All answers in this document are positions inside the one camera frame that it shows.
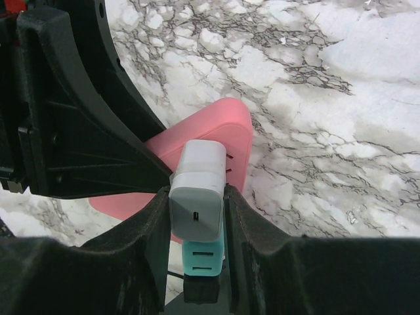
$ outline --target white marble table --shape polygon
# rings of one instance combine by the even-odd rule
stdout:
[[[245,196],[261,215],[293,235],[420,236],[419,0],[106,5],[121,63],[166,126],[224,96],[248,105]],[[86,200],[8,192],[0,217],[76,245],[118,223]]]

